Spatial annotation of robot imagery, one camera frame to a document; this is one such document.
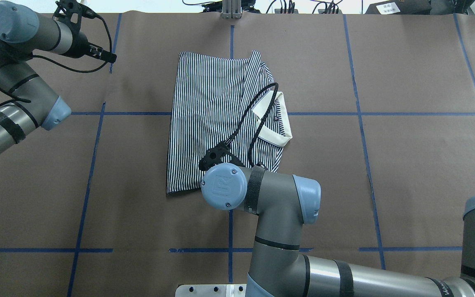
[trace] white mounting bracket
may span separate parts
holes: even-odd
[[[241,0],[223,0],[222,19],[241,19]]]
[[[175,297],[245,297],[246,284],[180,285]]]

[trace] striped fabric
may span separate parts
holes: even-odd
[[[179,69],[170,124],[166,193],[200,188],[204,172],[198,168],[206,150],[224,141],[234,130],[254,95],[274,79],[261,55],[249,59],[223,59],[192,52],[179,55]],[[283,133],[279,103],[265,125]],[[247,150],[256,132],[249,111],[232,141],[230,151],[247,167]],[[252,161],[277,171],[283,148],[257,139]]]

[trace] gray robotic arm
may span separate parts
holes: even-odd
[[[89,43],[80,32],[81,17],[102,19],[99,15],[76,0],[56,3],[55,21],[26,6],[0,1],[0,91],[12,98],[0,104],[0,154],[39,126],[51,130],[71,114],[63,99],[28,66],[26,61],[37,57],[33,50],[103,60],[95,70],[116,60],[114,54]],[[77,23],[71,22],[74,14]]]
[[[213,207],[258,215],[247,297],[475,297],[475,197],[464,216],[461,278],[434,280],[300,254],[302,225],[320,208],[315,180],[222,163],[201,189]]]

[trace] white sticker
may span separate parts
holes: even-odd
[[[401,12],[401,10],[397,7],[397,4],[395,2],[377,5],[377,9],[379,10],[379,13],[381,14],[392,14],[392,13]]]

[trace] white label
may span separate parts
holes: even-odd
[[[381,14],[392,14],[392,13],[401,12],[401,10],[397,7],[397,4],[395,2],[377,5],[377,9],[379,10],[379,13]]]

